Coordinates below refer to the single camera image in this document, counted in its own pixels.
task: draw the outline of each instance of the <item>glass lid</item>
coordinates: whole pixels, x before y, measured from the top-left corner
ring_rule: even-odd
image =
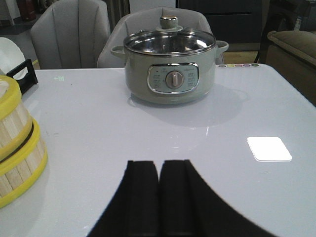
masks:
[[[133,52],[162,56],[204,52],[212,49],[215,44],[216,39],[211,33],[182,28],[177,24],[172,28],[157,27],[155,31],[140,31],[124,40],[124,47]]]

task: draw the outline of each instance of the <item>table surface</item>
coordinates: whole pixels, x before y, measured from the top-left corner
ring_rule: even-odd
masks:
[[[160,173],[168,159],[191,160],[221,198],[265,230],[316,236],[316,109],[269,66],[216,67],[211,91],[182,105],[131,96],[123,69],[36,74],[23,102],[40,125],[48,164],[0,209],[0,236],[84,237],[128,160],[153,160]],[[291,161],[258,161],[253,137],[280,138]],[[268,156],[277,153],[270,148]]]

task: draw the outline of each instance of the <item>bamboo steamer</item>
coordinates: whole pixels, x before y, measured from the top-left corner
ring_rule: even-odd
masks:
[[[47,149],[40,127],[33,129],[24,145],[0,162],[0,208],[22,195],[41,175],[47,163]]]
[[[19,148],[32,128],[16,80],[0,75],[0,161]]]

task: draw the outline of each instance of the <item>floor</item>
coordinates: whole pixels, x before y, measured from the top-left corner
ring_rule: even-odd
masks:
[[[12,40],[23,52],[26,59],[30,58],[33,62],[34,69],[39,70],[39,64],[32,45],[30,28],[36,22],[22,22],[19,25],[0,29],[0,37],[5,37]],[[257,51],[229,51],[224,53],[226,64],[242,64],[253,63]]]

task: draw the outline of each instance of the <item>control panel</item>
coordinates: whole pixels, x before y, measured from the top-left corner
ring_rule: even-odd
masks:
[[[147,84],[160,94],[180,94],[192,91],[198,85],[196,63],[154,64],[148,69]]]

